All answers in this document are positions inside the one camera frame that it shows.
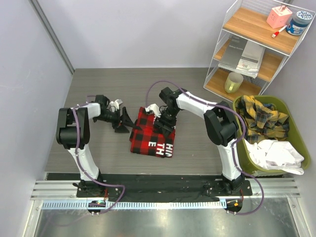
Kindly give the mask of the red black plaid shirt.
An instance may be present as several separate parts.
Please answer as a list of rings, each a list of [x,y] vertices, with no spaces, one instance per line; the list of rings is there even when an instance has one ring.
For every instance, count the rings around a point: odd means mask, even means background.
[[[175,131],[168,137],[154,127],[155,115],[146,114],[145,108],[140,107],[135,128],[132,129],[129,140],[130,152],[135,154],[171,158],[174,150]]]

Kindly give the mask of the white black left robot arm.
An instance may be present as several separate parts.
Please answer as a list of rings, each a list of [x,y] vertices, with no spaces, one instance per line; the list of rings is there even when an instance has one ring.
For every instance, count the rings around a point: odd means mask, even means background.
[[[108,187],[89,149],[90,120],[108,122],[116,133],[129,133],[129,127],[136,127],[121,104],[120,99],[95,95],[90,102],[58,111],[56,141],[72,155],[80,171],[80,181],[73,183],[78,197],[100,197]]]

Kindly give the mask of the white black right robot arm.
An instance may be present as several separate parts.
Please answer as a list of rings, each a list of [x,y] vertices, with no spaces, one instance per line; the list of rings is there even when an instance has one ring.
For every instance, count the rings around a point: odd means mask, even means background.
[[[202,118],[210,141],[217,145],[220,153],[223,189],[229,195],[239,192],[244,175],[240,171],[234,144],[237,141],[238,124],[230,106],[224,101],[209,102],[195,97],[188,91],[172,91],[169,87],[161,90],[159,97],[166,107],[161,112],[154,111],[154,127],[166,138],[175,130],[177,115],[181,110]]]

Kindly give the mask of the grey booklets stack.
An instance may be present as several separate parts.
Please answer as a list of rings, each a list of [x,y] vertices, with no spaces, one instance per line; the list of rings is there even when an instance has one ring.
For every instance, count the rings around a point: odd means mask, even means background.
[[[258,76],[264,53],[264,46],[233,35],[218,67],[255,79]]]

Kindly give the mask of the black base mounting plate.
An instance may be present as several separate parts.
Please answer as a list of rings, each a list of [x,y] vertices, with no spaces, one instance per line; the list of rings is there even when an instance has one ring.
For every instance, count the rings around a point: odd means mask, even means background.
[[[253,194],[251,184],[244,180],[239,192],[229,194],[223,187],[222,176],[213,175],[127,175],[108,174],[105,182],[108,187],[100,197],[78,197],[88,200],[118,202],[213,202],[225,199],[227,207],[232,211],[240,211],[245,197]]]

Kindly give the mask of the yellow green plastic cup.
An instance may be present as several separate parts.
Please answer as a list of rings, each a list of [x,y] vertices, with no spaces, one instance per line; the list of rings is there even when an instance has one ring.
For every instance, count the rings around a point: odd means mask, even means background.
[[[227,93],[235,93],[241,86],[242,82],[243,82],[242,74],[239,74],[236,72],[230,72],[226,79],[224,89]]]

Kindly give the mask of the yellow plaid shirt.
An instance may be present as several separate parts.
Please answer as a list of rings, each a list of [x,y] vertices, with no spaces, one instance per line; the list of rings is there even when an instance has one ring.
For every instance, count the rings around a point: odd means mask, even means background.
[[[243,95],[236,100],[234,108],[245,123],[245,139],[250,144],[265,139],[284,141],[288,137],[289,115],[278,111],[273,104]]]

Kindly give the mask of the white shirt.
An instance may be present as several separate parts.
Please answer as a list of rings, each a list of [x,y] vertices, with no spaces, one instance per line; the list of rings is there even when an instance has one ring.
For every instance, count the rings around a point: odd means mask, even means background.
[[[282,170],[287,173],[303,175],[301,163],[304,157],[288,141],[265,139],[250,144],[245,141],[251,160],[265,170]]]

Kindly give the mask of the green laundry basket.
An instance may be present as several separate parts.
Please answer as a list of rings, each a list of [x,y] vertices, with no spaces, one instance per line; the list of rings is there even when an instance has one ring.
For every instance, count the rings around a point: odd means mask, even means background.
[[[239,96],[233,109],[241,116],[243,139],[237,144],[241,168],[254,176],[303,175],[311,157],[286,104],[267,95]]]

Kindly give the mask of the red white marker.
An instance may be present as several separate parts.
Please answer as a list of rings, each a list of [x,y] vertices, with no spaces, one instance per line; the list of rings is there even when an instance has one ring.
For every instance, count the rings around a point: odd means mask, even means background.
[[[284,26],[283,26],[281,29],[279,29],[277,32],[274,32],[274,33],[272,34],[272,38],[277,37],[283,30],[286,29],[286,27],[287,27],[287,25],[284,25]]]

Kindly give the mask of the pink cube box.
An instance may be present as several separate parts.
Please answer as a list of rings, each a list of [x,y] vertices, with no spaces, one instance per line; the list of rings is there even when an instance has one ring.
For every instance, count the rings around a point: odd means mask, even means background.
[[[283,27],[292,15],[292,11],[285,5],[273,7],[266,22],[273,29]]]

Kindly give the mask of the blue lidded jar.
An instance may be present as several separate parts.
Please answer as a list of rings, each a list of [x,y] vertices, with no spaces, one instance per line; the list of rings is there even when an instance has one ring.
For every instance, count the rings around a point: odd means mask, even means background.
[[[286,32],[293,36],[300,36],[313,20],[313,15],[307,11],[298,11],[292,16],[286,27]]]

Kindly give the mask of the aluminium rail frame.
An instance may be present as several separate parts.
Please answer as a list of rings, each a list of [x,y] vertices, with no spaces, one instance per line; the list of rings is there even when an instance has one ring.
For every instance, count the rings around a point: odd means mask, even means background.
[[[293,178],[247,178],[229,194],[220,176],[106,174],[84,192],[76,173],[35,182],[25,237],[310,237]]]

